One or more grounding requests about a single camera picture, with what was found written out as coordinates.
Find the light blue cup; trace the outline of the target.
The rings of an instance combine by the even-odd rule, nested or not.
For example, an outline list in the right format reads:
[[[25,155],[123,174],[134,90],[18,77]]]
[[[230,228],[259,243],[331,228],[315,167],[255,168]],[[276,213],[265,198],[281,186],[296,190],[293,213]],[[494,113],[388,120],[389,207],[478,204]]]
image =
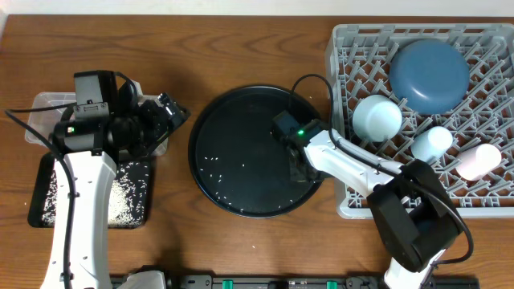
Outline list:
[[[438,160],[452,146],[452,143],[451,132],[447,128],[436,126],[417,136],[410,150],[415,159],[430,164]]]

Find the round black serving tray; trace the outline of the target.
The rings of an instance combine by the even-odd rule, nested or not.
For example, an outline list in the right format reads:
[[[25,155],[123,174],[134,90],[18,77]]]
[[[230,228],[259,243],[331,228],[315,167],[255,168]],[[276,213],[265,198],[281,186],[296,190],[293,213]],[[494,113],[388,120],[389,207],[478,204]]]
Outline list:
[[[242,217],[271,218],[303,205],[320,187],[294,181],[272,120],[289,111],[300,124],[319,118],[286,88],[251,85],[226,92],[200,114],[190,135],[189,165],[200,190],[218,207]]]

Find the light blue bowl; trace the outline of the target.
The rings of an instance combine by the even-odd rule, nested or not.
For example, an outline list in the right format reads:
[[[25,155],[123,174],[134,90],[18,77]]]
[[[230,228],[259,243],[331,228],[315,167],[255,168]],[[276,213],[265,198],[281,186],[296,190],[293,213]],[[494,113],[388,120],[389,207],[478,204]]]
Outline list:
[[[361,140],[382,142],[397,135],[402,126],[400,108],[388,98],[371,95],[353,111],[353,131]]]

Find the pink cup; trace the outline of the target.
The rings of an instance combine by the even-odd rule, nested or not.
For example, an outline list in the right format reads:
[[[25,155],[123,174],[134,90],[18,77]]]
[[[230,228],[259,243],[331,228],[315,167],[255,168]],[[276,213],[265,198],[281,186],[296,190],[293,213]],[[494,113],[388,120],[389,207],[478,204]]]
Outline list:
[[[468,181],[477,181],[500,164],[502,155],[494,145],[480,144],[461,152],[457,159],[457,173]]]

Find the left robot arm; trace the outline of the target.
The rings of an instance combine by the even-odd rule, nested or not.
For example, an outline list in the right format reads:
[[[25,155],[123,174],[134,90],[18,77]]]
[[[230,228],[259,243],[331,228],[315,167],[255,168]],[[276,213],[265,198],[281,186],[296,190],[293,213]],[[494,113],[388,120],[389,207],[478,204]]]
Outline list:
[[[139,101],[138,84],[118,71],[74,75],[71,120],[59,121],[49,147],[55,154],[56,215],[44,288],[110,288],[108,201],[119,154],[148,157],[190,114],[161,93]]]

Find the dark blue plate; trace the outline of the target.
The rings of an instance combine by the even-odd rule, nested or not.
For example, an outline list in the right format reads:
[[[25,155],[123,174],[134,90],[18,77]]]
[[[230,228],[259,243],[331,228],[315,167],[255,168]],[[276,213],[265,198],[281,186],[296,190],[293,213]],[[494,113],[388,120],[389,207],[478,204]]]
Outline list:
[[[463,55],[437,39],[422,39],[403,47],[393,58],[392,92],[420,115],[444,114],[467,93],[470,74]]]

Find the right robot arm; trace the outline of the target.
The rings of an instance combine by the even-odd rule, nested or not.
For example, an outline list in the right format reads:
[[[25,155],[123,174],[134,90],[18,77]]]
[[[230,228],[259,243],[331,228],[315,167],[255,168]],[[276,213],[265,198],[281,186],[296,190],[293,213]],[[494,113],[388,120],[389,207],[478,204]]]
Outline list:
[[[366,198],[391,255],[388,288],[423,288],[444,252],[469,230],[434,170],[424,161],[403,165],[366,152],[329,125],[275,119],[273,135],[288,151],[295,181],[333,177]]]

